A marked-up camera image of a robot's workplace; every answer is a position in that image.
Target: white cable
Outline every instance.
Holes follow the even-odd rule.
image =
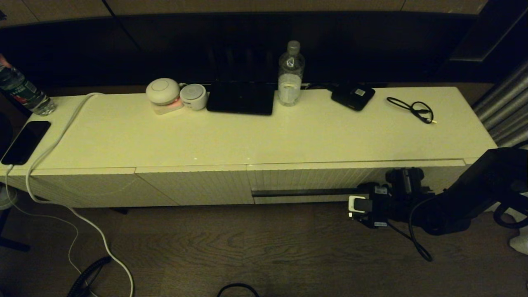
[[[54,216],[47,216],[47,215],[36,215],[36,214],[31,214],[23,209],[21,209],[20,207],[18,207],[16,204],[15,204],[15,201],[16,200],[16,197],[18,196],[18,191],[15,191],[15,198],[11,199],[11,196],[9,194],[9,184],[8,184],[8,177],[9,177],[9,173],[11,172],[11,170],[13,169],[13,165],[10,165],[9,168],[7,168],[7,172],[5,173],[5,191],[7,192],[7,199],[9,200],[9,202],[11,202],[11,204],[16,208],[18,209],[18,211],[20,211],[21,213],[27,215],[27,216],[30,216],[30,217],[41,217],[41,218],[51,218],[51,219],[56,219],[56,220],[59,220],[61,222],[64,222],[70,226],[73,227],[73,229],[75,229],[75,238],[73,239],[73,241],[71,242],[71,245],[70,245],[70,249],[68,250],[68,261],[70,261],[70,264],[71,266],[73,266],[73,268],[75,268],[75,270],[77,270],[77,272],[79,274],[82,274],[82,272],[80,271],[79,268],[77,268],[77,266],[73,263],[73,261],[71,260],[71,250],[73,249],[73,246],[75,245],[75,241],[77,240],[77,238],[79,237],[79,229],[77,228],[77,226],[75,226],[73,223],[71,222],[68,222],[66,220],[63,220],[61,218],[58,218],[58,217],[54,217]],[[92,293],[93,296],[95,297],[98,297],[95,293],[92,292],[92,290],[90,290],[90,293]]]
[[[27,192],[30,195],[31,199],[33,201],[35,201],[36,203],[40,203],[40,204],[54,204],[54,205],[64,206],[64,207],[68,208],[78,218],[80,218],[81,220],[83,220],[83,221],[87,222],[88,224],[90,224],[93,228],[95,228],[101,234],[102,240],[103,240],[103,242],[105,244],[106,252],[108,253],[108,255],[114,261],[116,261],[119,265],[121,265],[121,267],[123,267],[123,269],[127,273],[128,278],[130,280],[130,297],[133,297],[133,295],[134,295],[134,279],[132,278],[130,270],[128,270],[127,266],[112,254],[112,252],[110,251],[110,248],[108,247],[108,243],[106,241],[105,234],[101,231],[101,229],[99,227],[97,227],[94,223],[92,223],[90,220],[88,220],[87,218],[85,218],[85,217],[81,216],[80,214],[78,214],[71,207],[68,207],[68,206],[65,206],[65,205],[62,205],[62,204],[59,204],[59,203],[55,203],[55,202],[52,202],[52,201],[44,201],[44,200],[37,199],[37,197],[35,197],[35,195],[33,194],[33,192],[31,191],[31,188],[30,188],[30,176],[31,176],[31,172],[33,171],[33,169],[44,159],[44,157],[46,157],[49,153],[51,153],[51,151],[53,151],[53,149],[59,144],[59,142],[62,140],[63,136],[66,134],[66,131],[68,131],[68,129],[70,128],[71,124],[73,123],[73,121],[77,117],[79,111],[81,110],[81,108],[86,103],[86,101],[88,101],[88,99],[90,99],[91,97],[93,97],[95,95],[104,95],[104,94],[102,94],[102,93],[89,93],[89,94],[87,94],[84,97],[84,99],[82,100],[82,102],[79,104],[79,106],[77,106],[77,108],[73,112],[73,115],[71,116],[71,118],[68,121],[68,123],[66,123],[66,126],[64,127],[64,130],[59,135],[57,140],[55,142],[53,142],[50,145],[50,147],[48,147],[39,157],[37,157],[35,159],[35,161],[33,161],[33,163],[31,163],[31,165],[28,168],[27,173],[26,173],[26,188],[27,188]]]

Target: water bottle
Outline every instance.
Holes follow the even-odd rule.
[[[55,103],[37,89],[20,71],[9,64],[0,54],[0,88],[33,113],[47,116],[56,109]]]
[[[295,105],[300,95],[305,62],[299,50],[300,43],[292,40],[279,59],[279,102],[284,106]]]

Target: black cable on floor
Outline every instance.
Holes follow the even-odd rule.
[[[413,243],[416,242],[416,244],[418,245],[418,247],[416,249],[418,250],[418,253],[420,253],[420,256],[422,256],[427,262],[432,262],[433,261],[433,258],[431,256],[431,254],[426,250],[426,248],[424,248],[419,242],[416,241],[416,238],[413,240],[409,235],[405,234],[403,231],[401,231],[400,229],[396,228],[390,222],[387,222],[387,225],[389,227],[391,227],[394,231],[398,232],[401,236],[403,236],[403,237],[407,238],[408,240],[410,240],[411,242],[413,242]]]
[[[404,109],[407,109],[408,111],[410,111],[413,116],[417,117],[420,119],[420,121],[426,123],[426,124],[431,124],[431,123],[436,123],[436,121],[434,121],[434,113],[432,112],[432,109],[429,107],[429,105],[421,102],[421,101],[416,101],[416,102],[413,102],[413,104],[409,105],[403,101],[401,101],[400,99],[396,99],[396,98],[393,98],[393,97],[387,97],[387,101],[398,106],[398,107],[401,107],[401,108],[404,108]],[[416,109],[414,108],[414,106],[416,104],[419,104],[419,105],[423,105],[425,106],[427,109]],[[431,114],[431,118],[426,118],[426,117],[423,117],[421,116],[422,114]]]
[[[79,277],[74,282],[73,286],[70,289],[70,292],[68,293],[68,297],[85,297],[90,294],[90,285],[93,283],[93,281],[97,278],[99,275],[99,272],[101,271],[101,268],[105,266],[106,264],[110,263],[112,261],[111,257],[104,257],[101,258],[94,263],[92,263],[88,268],[86,268],[85,271],[79,275]],[[92,275],[94,272],[95,276],[92,277],[90,284],[86,287],[83,287],[82,284]]]
[[[245,287],[246,289],[248,289],[249,291],[251,291],[251,293],[253,293],[253,295],[255,297],[260,297],[259,296],[259,293],[257,293],[257,291],[255,289],[253,289],[253,287],[251,287],[250,285],[246,285],[246,284],[242,284],[242,283],[235,283],[235,284],[229,284],[225,287],[223,287],[222,289],[220,289],[220,292],[218,292],[218,295],[216,297],[220,297],[222,295],[222,292],[225,290],[225,289],[229,289],[231,287]]]
[[[139,44],[136,42],[136,40],[132,37],[132,35],[128,32],[128,30],[125,28],[125,26],[123,25],[123,23],[121,22],[121,20],[117,17],[117,15],[114,13],[114,11],[112,10],[112,8],[110,8],[110,5],[108,5],[108,3],[106,2],[106,0],[101,0],[102,3],[105,5],[106,9],[108,10],[108,12],[110,13],[110,15],[112,16],[112,18],[116,21],[116,23],[121,27],[121,30],[123,30],[123,32],[128,36],[128,38],[130,39],[130,41],[132,41],[132,43],[135,45],[135,47],[138,49],[138,51],[142,52],[143,49],[139,46]]]
[[[87,287],[90,287],[92,286],[93,282],[96,280],[96,278],[99,276],[99,273],[101,273],[101,270],[102,270],[102,266],[99,266],[99,269],[97,269],[97,272],[95,273],[95,275],[92,277],[92,280],[88,283],[88,286]]]
[[[416,240],[416,236],[414,235],[414,229],[413,229],[413,226],[412,226],[412,216],[414,215],[414,211],[416,209],[418,209],[420,206],[422,206],[423,204],[431,201],[432,199],[436,198],[435,197],[431,197],[429,199],[426,199],[418,204],[416,204],[412,209],[411,209],[411,212],[409,213],[409,234],[410,235],[407,235],[405,234],[403,231],[401,231],[400,229],[396,228],[395,226],[393,226],[390,222],[387,221],[387,225],[389,227],[391,227],[394,231],[398,232],[401,236],[407,238],[408,240],[410,240],[413,244],[414,244],[414,247],[416,248],[416,250],[418,251],[418,254],[420,254],[420,256],[422,256],[422,258],[424,258],[427,262],[432,262],[433,261],[433,257],[431,256],[431,254],[426,250],[426,248],[424,248],[417,240]]]

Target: wooden floor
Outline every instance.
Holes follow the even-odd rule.
[[[105,256],[99,235],[67,210],[28,201],[20,206],[79,226],[72,258],[81,269]],[[463,233],[434,237],[417,230],[435,257],[427,263],[393,230],[370,230],[349,220],[345,203],[80,213],[105,231],[134,276],[137,297],[216,296],[233,282],[269,297],[528,296],[528,256],[507,245],[517,231],[496,225],[490,214]],[[66,296],[78,276],[67,260],[73,234],[59,221],[12,211],[3,235],[32,249],[0,248],[0,290],[12,297]],[[111,263],[94,291],[100,297],[128,296],[128,278]],[[249,296],[238,289],[226,293]]]

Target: smartphone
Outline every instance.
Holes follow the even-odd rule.
[[[4,165],[23,165],[31,157],[33,151],[39,145],[40,140],[48,131],[51,123],[48,121],[33,121],[27,123],[18,134],[9,150],[2,158]]]

